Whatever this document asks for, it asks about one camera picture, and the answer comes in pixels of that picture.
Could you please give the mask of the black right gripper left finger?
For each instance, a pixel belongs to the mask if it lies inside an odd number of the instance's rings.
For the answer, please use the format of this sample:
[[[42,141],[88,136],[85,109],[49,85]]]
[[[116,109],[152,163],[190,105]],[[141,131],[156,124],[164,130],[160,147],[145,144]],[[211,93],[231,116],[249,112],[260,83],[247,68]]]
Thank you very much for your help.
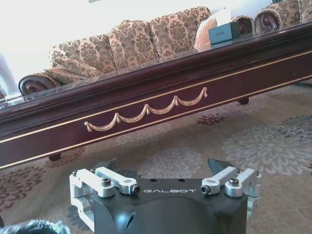
[[[87,196],[97,193],[102,198],[115,195],[115,189],[124,195],[137,195],[140,186],[136,179],[125,177],[114,169],[117,159],[100,162],[94,168],[74,170],[69,177],[71,204],[78,209],[78,215],[84,222],[93,222],[94,214]]]

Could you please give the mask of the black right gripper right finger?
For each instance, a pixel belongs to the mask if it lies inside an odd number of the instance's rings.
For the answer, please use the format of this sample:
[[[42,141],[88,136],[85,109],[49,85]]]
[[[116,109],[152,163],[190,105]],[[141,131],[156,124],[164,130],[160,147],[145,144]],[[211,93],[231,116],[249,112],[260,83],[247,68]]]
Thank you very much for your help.
[[[231,163],[216,159],[208,159],[212,177],[202,180],[200,190],[204,195],[216,195],[224,188],[225,195],[230,198],[247,196],[247,219],[253,215],[254,209],[261,199],[262,174],[256,169],[241,171]]]

